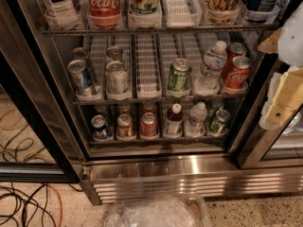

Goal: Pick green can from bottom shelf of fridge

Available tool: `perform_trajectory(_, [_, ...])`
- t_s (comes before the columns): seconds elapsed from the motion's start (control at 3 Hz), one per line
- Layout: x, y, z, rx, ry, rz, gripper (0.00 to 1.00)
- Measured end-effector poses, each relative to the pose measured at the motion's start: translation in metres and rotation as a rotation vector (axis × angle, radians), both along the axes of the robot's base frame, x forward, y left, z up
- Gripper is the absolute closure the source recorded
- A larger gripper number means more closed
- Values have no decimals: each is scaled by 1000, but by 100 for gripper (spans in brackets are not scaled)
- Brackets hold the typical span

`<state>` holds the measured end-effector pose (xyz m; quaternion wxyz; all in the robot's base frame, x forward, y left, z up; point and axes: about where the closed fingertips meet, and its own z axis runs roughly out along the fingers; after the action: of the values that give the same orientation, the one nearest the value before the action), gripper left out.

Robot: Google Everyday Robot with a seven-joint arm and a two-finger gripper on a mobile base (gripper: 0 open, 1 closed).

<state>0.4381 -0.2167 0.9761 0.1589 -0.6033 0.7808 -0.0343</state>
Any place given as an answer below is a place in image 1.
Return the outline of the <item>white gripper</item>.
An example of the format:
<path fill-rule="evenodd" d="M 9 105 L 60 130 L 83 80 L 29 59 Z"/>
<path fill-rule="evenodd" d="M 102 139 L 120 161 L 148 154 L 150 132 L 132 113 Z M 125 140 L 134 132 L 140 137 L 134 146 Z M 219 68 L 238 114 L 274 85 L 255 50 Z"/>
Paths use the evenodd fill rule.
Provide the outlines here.
<path fill-rule="evenodd" d="M 277 29 L 258 45 L 265 54 L 278 53 L 279 59 L 291 66 L 303 66 L 303 2 L 282 29 Z M 269 89 L 265 119 L 283 125 L 303 104 L 303 68 L 290 67 L 283 74 L 274 73 Z"/>

